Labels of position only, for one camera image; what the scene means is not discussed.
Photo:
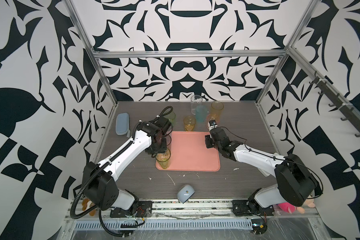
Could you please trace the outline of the tall green glass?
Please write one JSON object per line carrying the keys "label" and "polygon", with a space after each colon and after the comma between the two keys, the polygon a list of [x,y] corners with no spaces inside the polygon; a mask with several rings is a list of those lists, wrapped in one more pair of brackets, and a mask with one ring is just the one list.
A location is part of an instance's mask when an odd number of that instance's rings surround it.
{"label": "tall green glass", "polygon": [[167,149],[164,153],[158,153],[156,155],[156,161],[159,163],[162,169],[167,169],[170,165],[171,151]]}

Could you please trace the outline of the pink plastic tray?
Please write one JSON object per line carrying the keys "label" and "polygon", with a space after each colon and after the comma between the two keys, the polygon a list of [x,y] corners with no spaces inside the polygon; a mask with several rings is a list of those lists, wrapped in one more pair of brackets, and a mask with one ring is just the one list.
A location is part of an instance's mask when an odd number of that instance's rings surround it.
{"label": "pink plastic tray", "polygon": [[171,133],[171,156],[166,171],[217,172],[220,170],[219,152],[205,144],[207,132]]}

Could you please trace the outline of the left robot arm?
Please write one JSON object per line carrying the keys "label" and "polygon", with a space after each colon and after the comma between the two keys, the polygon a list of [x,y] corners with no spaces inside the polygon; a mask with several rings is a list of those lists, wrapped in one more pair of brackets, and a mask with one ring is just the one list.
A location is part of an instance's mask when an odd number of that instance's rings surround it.
{"label": "left robot arm", "polygon": [[160,117],[156,122],[140,121],[131,137],[116,151],[97,164],[88,163],[83,172],[83,194],[102,211],[109,208],[129,210],[137,200],[132,193],[120,190],[116,181],[126,167],[142,152],[149,155],[167,150],[167,132],[171,122]]}

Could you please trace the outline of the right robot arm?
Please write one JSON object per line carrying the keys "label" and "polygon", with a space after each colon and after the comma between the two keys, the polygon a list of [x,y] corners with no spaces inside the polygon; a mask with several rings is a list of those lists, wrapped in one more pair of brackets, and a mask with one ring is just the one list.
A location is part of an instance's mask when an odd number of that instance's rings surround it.
{"label": "right robot arm", "polygon": [[249,147],[245,142],[232,141],[223,127],[210,129],[205,136],[206,147],[214,148],[225,158],[257,168],[266,177],[273,176],[277,183],[259,189],[252,196],[255,206],[289,203],[300,207],[319,186],[318,180],[296,155],[280,156]]}

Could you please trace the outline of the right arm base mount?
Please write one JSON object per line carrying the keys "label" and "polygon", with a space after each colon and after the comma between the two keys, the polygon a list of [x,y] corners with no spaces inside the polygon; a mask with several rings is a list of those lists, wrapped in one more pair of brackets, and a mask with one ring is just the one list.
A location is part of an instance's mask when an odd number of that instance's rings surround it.
{"label": "right arm base mount", "polygon": [[272,216],[273,206],[261,207],[255,200],[232,200],[232,212],[237,217],[264,215]]}

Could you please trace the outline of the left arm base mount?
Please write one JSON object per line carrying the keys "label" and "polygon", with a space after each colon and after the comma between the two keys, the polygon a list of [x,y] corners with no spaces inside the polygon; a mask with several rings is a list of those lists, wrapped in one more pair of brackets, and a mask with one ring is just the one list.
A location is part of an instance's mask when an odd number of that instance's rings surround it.
{"label": "left arm base mount", "polygon": [[144,218],[152,213],[152,201],[135,201],[128,210],[121,208],[111,209],[111,218]]}

